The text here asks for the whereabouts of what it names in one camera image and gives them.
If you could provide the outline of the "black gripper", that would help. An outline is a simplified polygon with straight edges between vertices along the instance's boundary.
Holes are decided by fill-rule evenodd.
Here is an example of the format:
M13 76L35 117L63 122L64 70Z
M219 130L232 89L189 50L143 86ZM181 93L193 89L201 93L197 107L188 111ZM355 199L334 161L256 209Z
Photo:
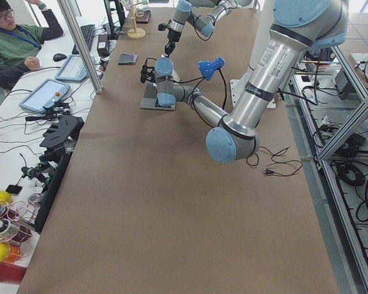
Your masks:
M149 66L148 61L153 60L156 61L153 57L148 57L145 59L144 64L142 65L140 71L140 82L145 83L146 81L154 83L155 82L155 67Z
M165 31L166 29L168 30L168 43L164 47L164 55L168 58L173 53L175 44L181 38L182 24L177 21L170 21L168 23L160 23L158 25L159 31Z

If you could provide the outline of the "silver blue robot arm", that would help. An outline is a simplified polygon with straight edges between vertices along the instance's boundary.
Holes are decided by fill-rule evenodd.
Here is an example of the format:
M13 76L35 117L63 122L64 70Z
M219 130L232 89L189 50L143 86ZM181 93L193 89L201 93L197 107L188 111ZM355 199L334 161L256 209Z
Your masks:
M212 1L215 7L208 15L201 15L189 1L179 1L173 19L158 25L159 31L168 30L168 43L164 47L165 57L169 57L179 42L186 23L189 23L202 40L209 40L215 25L232 10L250 6L253 1Z
M140 72L142 83L155 85L158 105L169 108L184 102L210 125L205 139L207 152L220 163L247 158L258 150L256 126L300 54L308 49L340 45L347 35L348 1L276 1L270 41L228 113L197 88L179 82L170 55L186 24L210 37L218 21L246 5L247 1L216 1L213 11L202 16L190 2L180 1L174 17L158 26L168 32L164 56L152 67L143 65Z

